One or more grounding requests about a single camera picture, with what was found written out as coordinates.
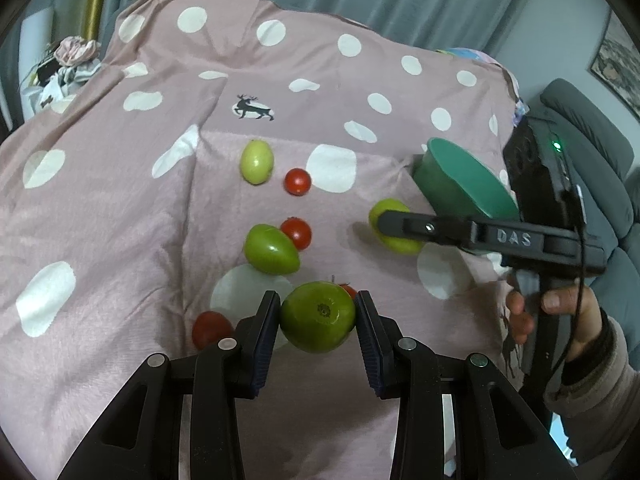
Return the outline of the right forearm grey sleeve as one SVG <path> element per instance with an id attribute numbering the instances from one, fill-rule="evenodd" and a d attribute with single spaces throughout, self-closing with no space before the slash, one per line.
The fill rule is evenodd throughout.
<path id="1" fill-rule="evenodd" d="M 639 423 L 639 372 L 628 361 L 620 324 L 601 314 L 602 332 L 565 365 L 547 408 L 560 415 L 577 471 L 597 478 L 614 462 Z"/>

